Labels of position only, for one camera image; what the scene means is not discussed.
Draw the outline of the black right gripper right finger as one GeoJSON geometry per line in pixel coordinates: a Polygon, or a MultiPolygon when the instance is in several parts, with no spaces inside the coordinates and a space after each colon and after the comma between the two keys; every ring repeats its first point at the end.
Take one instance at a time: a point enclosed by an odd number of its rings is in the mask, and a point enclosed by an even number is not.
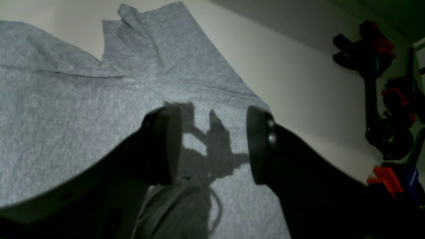
{"type": "Polygon", "coordinates": [[[293,239],[424,238],[424,209],[341,172],[268,111],[250,106],[246,132],[254,181],[277,195],[293,239]]]}

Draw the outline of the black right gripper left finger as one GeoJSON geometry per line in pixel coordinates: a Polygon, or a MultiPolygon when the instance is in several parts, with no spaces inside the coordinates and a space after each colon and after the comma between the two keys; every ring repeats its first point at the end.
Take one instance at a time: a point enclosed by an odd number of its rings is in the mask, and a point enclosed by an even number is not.
{"type": "Polygon", "coordinates": [[[78,176],[1,208],[1,238],[132,238],[149,187],[175,182],[181,145],[179,107],[149,112],[140,129],[78,176]]]}

